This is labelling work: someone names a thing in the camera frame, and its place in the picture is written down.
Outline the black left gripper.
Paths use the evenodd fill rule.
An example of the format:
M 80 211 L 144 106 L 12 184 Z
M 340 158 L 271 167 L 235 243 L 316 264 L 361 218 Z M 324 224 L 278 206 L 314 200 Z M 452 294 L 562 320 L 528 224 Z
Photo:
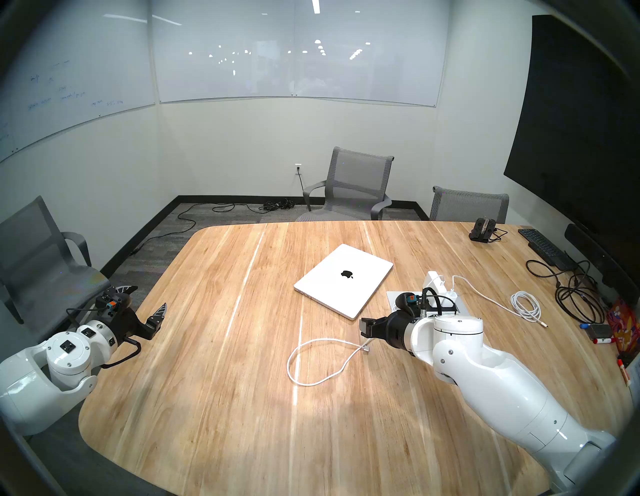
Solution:
M 118 298 L 125 298 L 131 300 L 132 293 L 137 289 L 137 285 L 111 286 L 108 289 L 108 299 L 117 300 Z M 166 313 L 167 303 L 163 303 L 153 315 L 148 317 L 146 323 L 142 323 L 129 306 L 125 306 L 124 304 L 107 304 L 106 325 L 114 335 L 118 346 L 133 335 L 150 341 L 161 329 Z

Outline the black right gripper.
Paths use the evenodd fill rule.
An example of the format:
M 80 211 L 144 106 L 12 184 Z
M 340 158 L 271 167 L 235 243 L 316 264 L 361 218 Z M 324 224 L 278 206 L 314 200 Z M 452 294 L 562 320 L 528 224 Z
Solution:
M 410 340 L 416 317 L 404 310 L 396 310 L 386 317 L 378 319 L 360 318 L 360 335 L 366 340 L 382 339 L 393 348 L 411 351 Z

